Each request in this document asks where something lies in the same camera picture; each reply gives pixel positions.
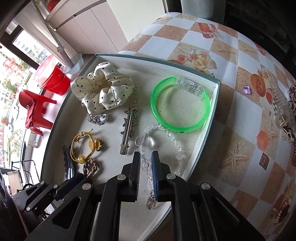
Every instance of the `red stool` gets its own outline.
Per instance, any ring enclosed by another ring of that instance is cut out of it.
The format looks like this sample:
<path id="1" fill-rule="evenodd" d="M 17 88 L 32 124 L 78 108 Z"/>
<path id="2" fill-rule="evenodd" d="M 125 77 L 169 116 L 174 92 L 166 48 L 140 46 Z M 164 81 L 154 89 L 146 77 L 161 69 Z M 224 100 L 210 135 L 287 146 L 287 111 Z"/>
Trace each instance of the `red stool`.
<path id="1" fill-rule="evenodd" d="M 44 127 L 51 129 L 53 123 L 44 119 L 42 114 L 45 113 L 46 108 L 43 107 L 44 102 L 56 104 L 56 100 L 52 100 L 42 95 L 37 95 L 28 90 L 22 90 L 19 95 L 20 104 L 28 110 L 26 119 L 26 128 L 32 132 L 42 135 L 43 133 L 37 127 Z"/>

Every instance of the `clear beaded strap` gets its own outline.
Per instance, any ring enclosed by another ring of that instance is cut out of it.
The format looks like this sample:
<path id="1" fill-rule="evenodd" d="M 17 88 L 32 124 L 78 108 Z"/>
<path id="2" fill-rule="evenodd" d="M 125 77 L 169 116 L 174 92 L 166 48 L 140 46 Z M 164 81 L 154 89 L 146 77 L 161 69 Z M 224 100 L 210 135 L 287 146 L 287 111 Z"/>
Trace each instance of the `clear beaded strap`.
<path id="1" fill-rule="evenodd" d="M 153 209 L 156 205 L 156 200 L 155 200 L 155 196 L 154 196 L 154 192 L 153 192 L 153 177 L 152 177 L 152 167 L 151 167 L 151 160 L 148 160 L 147 156 L 145 155 L 144 152 L 144 148 L 147 148 L 149 146 L 153 147 L 154 146 L 154 141 L 152 139 L 152 137 L 149 135 L 149 132 L 153 129 L 156 130 L 161 130 L 162 132 L 164 132 L 172 141 L 172 143 L 176 146 L 177 148 L 177 153 L 176 153 L 176 158 L 178 160 L 178 170 L 175 172 L 175 174 L 177 176 L 180 176 L 181 174 L 181 170 L 182 170 L 182 159 L 184 157 L 184 153 L 182 151 L 182 147 L 181 144 L 177 141 L 177 139 L 175 138 L 175 136 L 165 127 L 163 127 L 161 124 L 158 125 L 152 125 L 149 126 L 148 128 L 144 129 L 144 135 L 142 137 L 141 142 L 137 142 L 138 137 L 136 137 L 135 139 L 135 145 L 138 146 L 139 148 L 139 152 L 141 154 L 141 168 L 142 170 L 145 172 L 145 174 L 147 175 L 147 180 L 148 180 L 148 190 L 150 190 L 150 197 L 147 200 L 147 204 L 146 207 L 148 209 Z"/>

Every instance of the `red bucket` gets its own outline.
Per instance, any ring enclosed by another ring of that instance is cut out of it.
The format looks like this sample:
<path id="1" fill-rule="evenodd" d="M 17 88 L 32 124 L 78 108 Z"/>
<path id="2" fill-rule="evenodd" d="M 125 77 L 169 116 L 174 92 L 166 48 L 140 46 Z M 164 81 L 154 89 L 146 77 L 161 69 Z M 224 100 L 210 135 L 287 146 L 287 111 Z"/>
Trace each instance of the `red bucket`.
<path id="1" fill-rule="evenodd" d="M 63 95 L 68 90 L 70 82 L 70 79 L 56 65 L 52 74 L 48 77 L 44 84 L 40 86 L 40 88 L 49 90 L 58 95 Z"/>

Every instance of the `checkered tablecloth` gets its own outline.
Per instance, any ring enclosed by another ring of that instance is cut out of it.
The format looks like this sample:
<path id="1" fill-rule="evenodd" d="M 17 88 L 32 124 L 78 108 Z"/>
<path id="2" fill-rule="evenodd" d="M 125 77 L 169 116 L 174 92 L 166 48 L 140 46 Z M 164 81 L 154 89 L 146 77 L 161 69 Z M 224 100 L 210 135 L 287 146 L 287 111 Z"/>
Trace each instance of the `checkered tablecloth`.
<path id="1" fill-rule="evenodd" d="M 294 147 L 275 125 L 270 83 L 288 96 L 292 75 L 239 32 L 174 12 L 146 27 L 119 53 L 168 60 L 221 81 L 212 128 L 192 179 L 211 183 L 266 239 L 274 240 L 295 208 L 296 167 Z M 243 93 L 245 85 L 251 95 Z"/>

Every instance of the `purple crystal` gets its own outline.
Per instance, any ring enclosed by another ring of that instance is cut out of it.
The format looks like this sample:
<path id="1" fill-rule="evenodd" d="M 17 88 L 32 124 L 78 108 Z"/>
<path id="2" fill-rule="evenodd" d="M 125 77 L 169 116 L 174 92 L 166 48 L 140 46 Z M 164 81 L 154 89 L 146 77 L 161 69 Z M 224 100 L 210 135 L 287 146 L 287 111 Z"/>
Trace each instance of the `purple crystal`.
<path id="1" fill-rule="evenodd" d="M 245 85 L 245 86 L 242 88 L 242 91 L 243 91 L 244 94 L 246 94 L 246 95 L 250 95 L 250 94 L 251 94 L 251 89 L 250 89 L 250 86 L 248 86 L 248 85 Z"/>

